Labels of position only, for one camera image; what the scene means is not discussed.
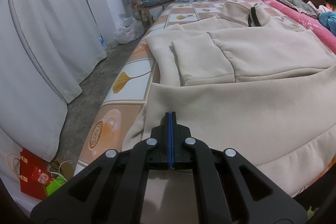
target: white plastic bag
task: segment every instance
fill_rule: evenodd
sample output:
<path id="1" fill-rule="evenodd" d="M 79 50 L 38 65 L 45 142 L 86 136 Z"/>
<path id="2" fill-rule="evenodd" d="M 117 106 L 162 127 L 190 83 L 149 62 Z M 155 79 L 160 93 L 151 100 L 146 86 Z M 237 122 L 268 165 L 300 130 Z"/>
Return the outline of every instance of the white plastic bag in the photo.
<path id="1" fill-rule="evenodd" d="M 145 29 L 141 22 L 134 17 L 124 19 L 123 24 L 120 25 L 119 30 L 115 36 L 120 44 L 126 44 L 143 35 Z"/>

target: plastic bag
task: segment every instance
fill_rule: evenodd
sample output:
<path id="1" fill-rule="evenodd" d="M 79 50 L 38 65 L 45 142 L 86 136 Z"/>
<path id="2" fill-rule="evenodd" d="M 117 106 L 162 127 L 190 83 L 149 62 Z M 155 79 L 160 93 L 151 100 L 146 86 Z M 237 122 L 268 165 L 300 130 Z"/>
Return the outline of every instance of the plastic bag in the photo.
<path id="1" fill-rule="evenodd" d="M 104 50 L 106 50 L 106 49 L 107 49 L 107 45 L 106 45 L 106 43 L 105 43 L 105 41 L 104 41 L 104 38 L 100 37 L 100 38 L 99 38 L 99 42 L 100 42 L 101 45 L 103 46 Z"/>
<path id="2" fill-rule="evenodd" d="M 123 24 L 119 27 L 115 40 L 120 44 L 126 44 L 136 38 L 139 38 L 145 32 L 140 21 L 137 21 L 134 17 L 124 19 Z"/>

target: white curtain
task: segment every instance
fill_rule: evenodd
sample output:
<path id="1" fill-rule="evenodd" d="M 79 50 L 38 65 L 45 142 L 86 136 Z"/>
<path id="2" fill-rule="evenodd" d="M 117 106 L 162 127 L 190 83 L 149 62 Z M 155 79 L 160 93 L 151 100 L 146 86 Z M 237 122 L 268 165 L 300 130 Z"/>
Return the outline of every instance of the white curtain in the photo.
<path id="1" fill-rule="evenodd" d="M 0 129 L 20 146 L 51 161 L 67 105 L 44 81 L 22 47 L 8 0 L 0 0 L 0 11 Z"/>
<path id="2" fill-rule="evenodd" d="M 22 46 L 45 82 L 64 101 L 106 57 L 86 0 L 8 0 Z"/>

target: orange leaf print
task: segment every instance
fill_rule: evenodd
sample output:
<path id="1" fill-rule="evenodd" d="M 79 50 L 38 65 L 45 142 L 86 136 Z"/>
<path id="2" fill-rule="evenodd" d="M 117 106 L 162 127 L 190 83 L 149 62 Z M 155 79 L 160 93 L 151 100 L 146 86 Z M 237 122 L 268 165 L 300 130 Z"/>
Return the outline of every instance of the orange leaf print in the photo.
<path id="1" fill-rule="evenodd" d="M 124 71 L 119 75 L 117 80 L 112 86 L 113 93 L 118 93 L 132 78 L 129 77 Z"/>
<path id="2" fill-rule="evenodd" d="M 179 16 L 176 17 L 176 19 L 178 19 L 178 20 L 183 20 L 183 19 L 185 19 L 185 18 L 186 18 L 186 17 L 183 16 L 183 15 L 179 15 Z"/>
<path id="3" fill-rule="evenodd" d="M 146 43 L 146 41 L 141 42 L 133 51 L 132 55 L 137 53 L 137 52 L 149 52 L 149 47 Z"/>

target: person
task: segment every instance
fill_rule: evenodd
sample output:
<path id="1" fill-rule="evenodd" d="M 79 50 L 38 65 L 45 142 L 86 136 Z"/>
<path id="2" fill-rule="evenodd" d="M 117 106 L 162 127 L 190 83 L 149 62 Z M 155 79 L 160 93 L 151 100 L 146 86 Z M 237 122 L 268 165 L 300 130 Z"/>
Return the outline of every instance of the person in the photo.
<path id="1" fill-rule="evenodd" d="M 319 14 L 319 22 L 336 36 L 336 0 L 324 0 L 325 6 L 330 10 Z"/>
<path id="2" fill-rule="evenodd" d="M 324 0 L 324 6 L 334 12 L 336 10 L 336 0 Z"/>

